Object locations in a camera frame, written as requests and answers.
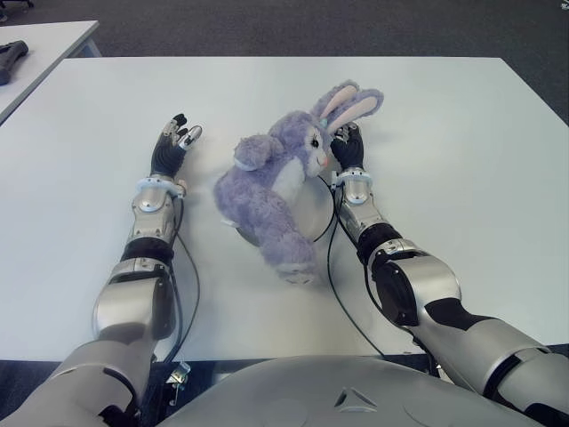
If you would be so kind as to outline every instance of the plush toy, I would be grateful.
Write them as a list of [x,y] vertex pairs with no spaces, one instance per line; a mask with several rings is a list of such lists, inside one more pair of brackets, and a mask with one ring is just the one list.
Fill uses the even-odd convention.
[[347,81],[324,95],[309,112],[294,111],[268,134],[243,138],[233,166],[215,184],[221,213],[255,237],[265,261],[291,283],[308,283],[316,271],[315,251],[294,223],[290,207],[308,177],[328,164],[332,134],[378,110],[383,94],[360,91]]

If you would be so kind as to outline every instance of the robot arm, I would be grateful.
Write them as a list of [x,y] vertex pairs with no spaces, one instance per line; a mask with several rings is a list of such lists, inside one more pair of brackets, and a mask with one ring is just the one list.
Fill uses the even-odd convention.
[[181,128],[186,122],[183,115],[168,122],[152,155],[150,175],[139,182],[123,256],[95,304],[95,341],[73,351],[0,427],[136,425],[154,349],[176,322],[174,200],[186,190],[174,177],[201,134],[199,126]]
[[382,314],[411,332],[457,385],[555,425],[569,420],[569,360],[506,322],[468,313],[452,270],[402,236],[373,203],[355,124],[332,144],[342,173],[342,225],[380,297]]

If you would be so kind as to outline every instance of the black cable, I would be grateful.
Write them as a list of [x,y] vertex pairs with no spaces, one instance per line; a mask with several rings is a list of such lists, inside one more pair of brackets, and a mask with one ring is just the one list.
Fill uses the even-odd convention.
[[[334,197],[334,199],[333,199],[334,200],[334,212],[336,212],[335,192],[333,192],[332,194]],[[385,358],[385,354],[380,349],[377,348],[377,346],[372,342],[372,340],[370,340],[369,337],[364,333],[362,328],[359,327],[359,325],[356,323],[354,318],[352,318],[351,315],[348,313],[346,306],[344,306],[344,303],[341,301],[340,296],[338,295],[338,292],[336,291],[336,287],[334,286],[334,282],[332,280],[332,272],[330,271],[330,252],[332,251],[332,243],[334,241],[334,236],[336,234],[336,230],[338,229],[338,222],[340,222],[340,218],[338,218],[338,216],[336,215],[336,223],[334,223],[332,235],[330,236],[330,243],[328,244],[328,254],[326,256],[326,268],[328,270],[328,280],[330,281],[330,287],[332,288],[332,292],[333,292],[334,296],[336,297],[336,301],[338,301],[338,304],[341,306],[341,309],[344,311],[344,314],[349,319],[349,321],[354,326],[354,328],[357,329],[357,331],[364,337],[364,339],[373,347],[373,349],[375,351],[377,351],[382,357]]]
[[192,314],[192,318],[189,321],[188,327],[186,328],[186,332],[183,333],[183,335],[182,335],[182,330],[183,330],[183,325],[184,325],[183,309],[181,306],[180,291],[178,289],[178,283],[176,281],[176,276],[174,274],[174,268],[173,268],[172,262],[170,262],[170,265],[169,265],[170,278],[172,280],[172,288],[174,291],[174,300],[176,302],[176,310],[178,311],[178,336],[176,337],[176,341],[174,342],[174,345],[172,346],[172,348],[168,352],[168,355],[164,359],[164,362],[166,362],[166,363],[170,363],[174,360],[174,358],[176,357],[176,354],[178,354],[178,351],[180,351],[182,344],[184,343],[184,341],[186,341],[186,338],[188,337],[188,334],[189,334],[189,329],[194,324],[194,319],[196,318],[197,306],[199,304],[200,294],[201,294],[201,285],[200,285],[200,281],[199,281],[199,274],[197,273],[196,263],[194,262],[194,259],[192,258],[191,254],[189,253],[188,247],[186,246],[186,244],[184,243],[184,241],[182,240],[182,238],[180,237],[180,234],[179,234],[181,222],[182,222],[182,219],[184,217],[184,201],[183,201],[183,199],[180,199],[180,214],[178,215],[178,217],[179,217],[179,220],[175,224],[175,230],[174,230],[173,239],[172,239],[172,247],[174,245],[174,240],[177,238],[180,241],[182,247],[184,248],[184,252],[188,256],[189,261],[191,262],[192,267],[194,269],[194,272],[196,274],[197,296],[196,296],[196,304],[194,307],[194,312]]
[[183,310],[181,308],[180,291],[178,290],[178,284],[176,283],[176,275],[174,274],[174,267],[173,267],[171,262],[170,262],[169,268],[170,268],[170,279],[172,280],[172,288],[174,290],[174,300],[176,301],[176,310],[178,311],[178,336],[176,337],[176,341],[174,342],[174,345],[172,346],[172,348],[168,352],[168,355],[164,358],[165,363],[172,362],[174,360],[174,357],[176,356],[177,351],[174,352],[174,349],[178,348],[178,346],[181,343],[181,334],[182,334],[181,331],[182,331],[183,322],[184,322],[184,318],[183,318],[183,314],[182,314]]
[[188,327],[186,328],[186,332],[182,336],[180,344],[175,349],[174,357],[176,356],[178,351],[180,351],[182,344],[186,341],[186,338],[188,338],[189,330],[194,325],[194,320],[196,319],[196,314],[197,314],[197,308],[199,307],[199,301],[200,301],[201,294],[202,294],[202,286],[200,283],[199,274],[197,273],[196,263],[194,262],[194,259],[192,258],[192,255],[190,254],[188,247],[186,246],[186,243],[180,237],[180,235],[178,235],[178,240],[180,241],[182,247],[184,248],[184,252],[186,253],[186,256],[188,257],[189,261],[192,264],[192,268],[194,269],[194,273],[196,273],[196,303],[194,304],[194,312],[192,313],[192,317],[189,320],[189,324],[188,324]]
[[[328,191],[330,191],[330,187],[328,187],[328,184],[326,183],[326,181],[324,180],[324,178],[322,178],[320,175],[318,175],[318,178],[320,178],[320,181],[322,181],[324,183],[324,185],[326,186],[326,188],[328,189]],[[333,209],[332,209],[332,215],[330,215],[330,221],[328,222],[328,225],[326,225],[325,230],[320,234],[320,236],[318,236],[317,238],[315,238],[313,240],[314,243],[316,243],[318,240],[320,240],[320,238],[322,238],[322,236],[324,234],[326,234],[326,231],[328,231],[330,229],[330,226],[332,225],[332,221],[334,221],[334,213],[335,213],[335,204],[336,201],[333,198],[333,194],[330,191],[330,197],[332,198],[332,204],[333,204]]]

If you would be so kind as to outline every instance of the bunny face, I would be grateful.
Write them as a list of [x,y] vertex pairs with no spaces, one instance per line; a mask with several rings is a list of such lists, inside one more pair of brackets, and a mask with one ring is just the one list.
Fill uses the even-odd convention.
[[328,165],[332,137],[317,118],[303,111],[294,111],[276,122],[268,132],[283,144],[284,149],[298,157],[308,177],[317,176]]

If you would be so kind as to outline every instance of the table surface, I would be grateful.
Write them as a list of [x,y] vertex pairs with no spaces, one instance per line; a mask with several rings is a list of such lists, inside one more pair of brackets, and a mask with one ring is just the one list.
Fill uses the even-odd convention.
[[[92,339],[134,184],[181,111],[204,136],[180,172],[190,187],[180,233],[202,287],[180,358],[373,354],[325,278],[328,237],[317,243],[321,278],[291,286],[220,225],[212,199],[240,137],[348,77],[385,93],[380,112],[360,121],[383,214],[453,268],[468,310],[569,342],[569,130],[502,60],[103,58],[64,60],[0,127],[0,359],[62,360]],[[417,352],[366,299],[341,231],[332,259],[370,338],[386,353]],[[188,319],[196,281],[181,251],[175,264]]]
[[0,124],[98,26],[96,20],[86,20],[0,27],[0,44],[23,40],[29,49],[14,64],[10,83],[0,86]]

